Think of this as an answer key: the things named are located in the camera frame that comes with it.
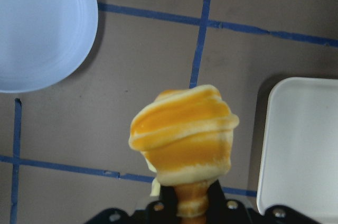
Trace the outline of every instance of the ice cream bar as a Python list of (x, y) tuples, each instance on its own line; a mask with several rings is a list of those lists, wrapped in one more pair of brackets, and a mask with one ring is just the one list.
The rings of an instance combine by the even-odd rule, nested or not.
[(206, 191), (230, 169), (238, 124), (212, 85), (164, 91), (133, 119), (129, 146), (156, 169), (161, 185), (174, 187), (182, 222), (205, 222)]

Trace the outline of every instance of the tile floor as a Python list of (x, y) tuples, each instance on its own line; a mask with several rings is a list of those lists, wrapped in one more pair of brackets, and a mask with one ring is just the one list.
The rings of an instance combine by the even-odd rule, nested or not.
[[(273, 85), (290, 76), (338, 78), (337, 1), (211, 0), (209, 19), (220, 28), (208, 25), (198, 85), (218, 87), (240, 117), (232, 169), (220, 179), (233, 193), (252, 196), (257, 190)], [(203, 7), (203, 0), (98, 2), (198, 22)], [(0, 223), (83, 223), (109, 207), (132, 213), (149, 194), (150, 183), (132, 181), (135, 177), (51, 169), (56, 163), (66, 170), (76, 166), (153, 176), (141, 155), (128, 147), (129, 125), (162, 90), (189, 86), (200, 28), (178, 23), (172, 15), (164, 21), (144, 16), (100, 10), (93, 48), (71, 76), (39, 91), (0, 94)], [(235, 23), (234, 30), (226, 23)], [(273, 37), (268, 31), (291, 37)], [(33, 161), (33, 166), (20, 166), (17, 221), (10, 217), (12, 165), (4, 161), (13, 151), (15, 98), (23, 104), (20, 157)], [(255, 207), (256, 198), (249, 199)]]

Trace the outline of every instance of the metal screw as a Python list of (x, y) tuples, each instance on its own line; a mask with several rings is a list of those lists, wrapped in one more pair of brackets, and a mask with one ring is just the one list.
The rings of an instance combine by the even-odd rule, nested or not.
[(237, 204), (236, 201), (230, 200), (230, 201), (227, 202), (227, 207), (229, 209), (235, 210), (235, 209), (238, 208), (238, 204)]
[(286, 212), (282, 208), (274, 209), (273, 214), (277, 218), (285, 218), (285, 216), (286, 216)]
[(121, 218), (121, 215), (118, 212), (114, 212), (114, 214), (111, 214), (109, 216), (109, 221), (114, 222), (114, 221), (119, 220), (120, 218)]
[(154, 205), (154, 211), (162, 211), (164, 209), (164, 205), (161, 202), (158, 202), (157, 204)]

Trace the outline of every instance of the white container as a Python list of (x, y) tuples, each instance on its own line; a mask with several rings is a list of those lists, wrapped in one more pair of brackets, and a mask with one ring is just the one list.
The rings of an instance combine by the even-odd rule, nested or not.
[(0, 0), (0, 92), (50, 86), (88, 55), (97, 0)]
[(338, 80), (288, 78), (270, 93), (257, 206), (338, 223)]

